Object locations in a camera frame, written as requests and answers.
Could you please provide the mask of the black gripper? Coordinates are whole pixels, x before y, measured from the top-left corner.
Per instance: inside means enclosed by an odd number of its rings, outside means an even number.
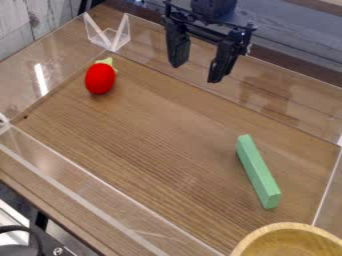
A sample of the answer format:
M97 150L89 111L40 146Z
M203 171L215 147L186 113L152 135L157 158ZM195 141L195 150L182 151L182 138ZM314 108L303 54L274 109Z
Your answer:
M246 55L256 25L236 14L236 4L238 0L164 0L165 16L212 33L222 33L219 28L224 28L226 32L238 30L242 33L240 55ZM178 68L188 61L191 46L183 24L174 21L165 23L165 43L169 64ZM218 44L216 56L210 64L208 83L219 83L231 73L236 58L235 43L223 40Z

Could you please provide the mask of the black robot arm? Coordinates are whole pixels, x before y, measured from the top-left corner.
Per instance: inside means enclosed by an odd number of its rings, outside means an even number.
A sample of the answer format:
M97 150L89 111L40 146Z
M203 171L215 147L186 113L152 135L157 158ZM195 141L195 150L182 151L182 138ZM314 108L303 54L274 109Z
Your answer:
M163 3L161 20L171 66L179 68L188 61L191 37L195 37L216 46L207 82L219 83L231 73L238 57L250 52L255 23L236 20L238 0L190 0L188 7L172 0Z

